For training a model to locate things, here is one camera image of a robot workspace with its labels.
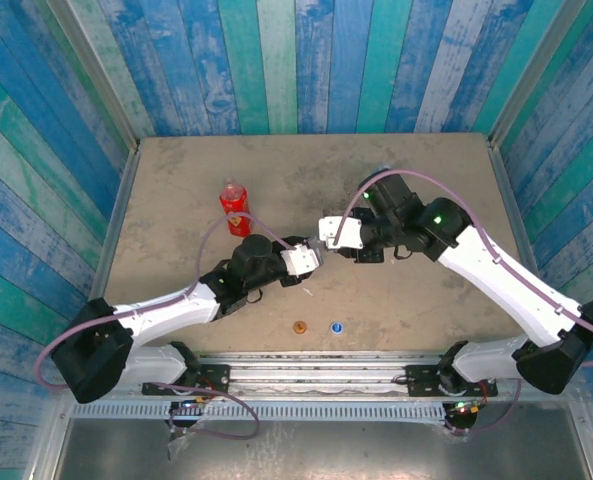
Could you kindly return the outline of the red drink bottle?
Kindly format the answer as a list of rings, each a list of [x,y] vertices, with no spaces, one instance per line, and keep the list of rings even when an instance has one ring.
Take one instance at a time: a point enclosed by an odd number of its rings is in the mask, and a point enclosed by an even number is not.
[[[236,212],[250,214],[246,188],[234,179],[227,179],[219,200],[228,216],[229,232],[241,238],[249,236],[252,233],[251,219],[247,216],[233,216]]]

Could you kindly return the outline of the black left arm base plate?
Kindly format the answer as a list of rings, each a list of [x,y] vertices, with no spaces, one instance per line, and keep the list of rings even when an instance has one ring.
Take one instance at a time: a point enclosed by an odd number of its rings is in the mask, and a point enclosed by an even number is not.
[[[141,393],[149,396],[188,395],[178,386],[210,389],[228,392],[231,367],[229,365],[202,364],[198,370],[188,370],[171,383],[172,388],[155,386],[153,383],[142,385]]]

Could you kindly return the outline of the aluminium corner post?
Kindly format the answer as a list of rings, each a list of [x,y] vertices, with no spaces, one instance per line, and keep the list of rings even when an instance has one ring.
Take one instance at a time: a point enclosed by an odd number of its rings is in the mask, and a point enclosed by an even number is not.
[[[46,0],[70,45],[96,88],[109,116],[121,138],[130,150],[136,149],[139,140],[119,100],[99,54],[92,46],[91,37],[85,32],[79,15],[70,0]]]
[[[593,0],[534,0],[474,126],[492,149],[508,137],[588,4]]]

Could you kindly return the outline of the right controller board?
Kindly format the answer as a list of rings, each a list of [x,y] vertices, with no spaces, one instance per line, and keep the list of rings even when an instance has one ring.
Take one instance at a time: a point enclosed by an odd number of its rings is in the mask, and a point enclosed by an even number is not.
[[[443,408],[449,416],[473,415],[477,414],[486,405],[487,401],[483,398],[453,399],[444,402]]]

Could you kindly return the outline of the grey metal base sheet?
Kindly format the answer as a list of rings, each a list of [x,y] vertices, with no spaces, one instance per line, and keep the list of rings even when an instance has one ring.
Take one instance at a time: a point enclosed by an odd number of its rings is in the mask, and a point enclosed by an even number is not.
[[[267,422],[247,442],[156,421],[76,420],[57,480],[589,480],[560,410],[522,407],[505,424],[456,438],[404,423]]]

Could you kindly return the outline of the left controller board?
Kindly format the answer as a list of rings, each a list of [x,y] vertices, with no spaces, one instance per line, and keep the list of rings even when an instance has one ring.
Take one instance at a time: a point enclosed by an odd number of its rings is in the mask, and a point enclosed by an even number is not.
[[[171,416],[201,416],[210,402],[210,397],[196,397],[172,402],[169,414]]]

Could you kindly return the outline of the aluminium table side rail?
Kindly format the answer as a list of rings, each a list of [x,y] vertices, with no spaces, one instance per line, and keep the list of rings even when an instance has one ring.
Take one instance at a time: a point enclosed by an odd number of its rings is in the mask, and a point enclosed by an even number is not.
[[[120,325],[119,319],[116,317],[116,308],[106,300],[105,293],[139,161],[140,147],[137,146],[128,155],[126,169],[122,174],[90,294],[68,325],[69,329],[80,327],[80,330],[72,334],[59,348],[59,350],[63,350],[68,347],[81,360],[93,358],[97,352],[103,351],[105,345],[109,345],[115,337],[122,340],[127,337],[129,332]]]
[[[570,321],[556,312],[561,295],[547,285],[537,272],[535,259],[528,245],[527,233],[518,210],[517,202],[498,150],[488,147],[488,154],[495,179],[503,200],[513,234],[518,259],[504,247],[500,254],[510,263],[519,277],[499,264],[491,268],[500,275],[489,287],[481,291],[500,306],[538,347],[552,345],[560,340],[558,331],[565,330]]]

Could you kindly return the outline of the aluminium frame rail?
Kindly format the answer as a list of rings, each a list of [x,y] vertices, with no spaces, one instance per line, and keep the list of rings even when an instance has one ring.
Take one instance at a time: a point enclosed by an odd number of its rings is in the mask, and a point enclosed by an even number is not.
[[[118,394],[140,394],[142,385],[172,388],[171,383],[202,364],[231,367],[228,393],[245,400],[398,400],[411,397],[405,385],[408,365],[452,366],[451,355],[409,352],[243,352],[194,354],[180,342],[161,347],[141,347],[128,360],[127,373],[100,399]],[[486,373],[473,382],[496,383],[498,393],[515,372]]]

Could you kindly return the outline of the controller board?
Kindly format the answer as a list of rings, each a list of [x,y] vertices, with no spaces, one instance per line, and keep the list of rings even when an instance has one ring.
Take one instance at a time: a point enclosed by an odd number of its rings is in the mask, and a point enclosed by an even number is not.
[[[449,416],[473,415],[477,414],[486,405],[487,401],[483,398],[453,399],[444,402],[443,408]]]
[[[196,397],[172,402],[169,414],[171,416],[201,416],[210,402],[210,397]]]

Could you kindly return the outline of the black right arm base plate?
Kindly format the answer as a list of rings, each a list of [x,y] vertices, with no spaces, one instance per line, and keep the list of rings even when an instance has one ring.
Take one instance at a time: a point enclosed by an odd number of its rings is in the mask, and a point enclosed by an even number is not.
[[[453,368],[439,369],[437,365],[408,365],[405,385],[411,397],[496,397],[496,383],[487,380],[468,382]]]

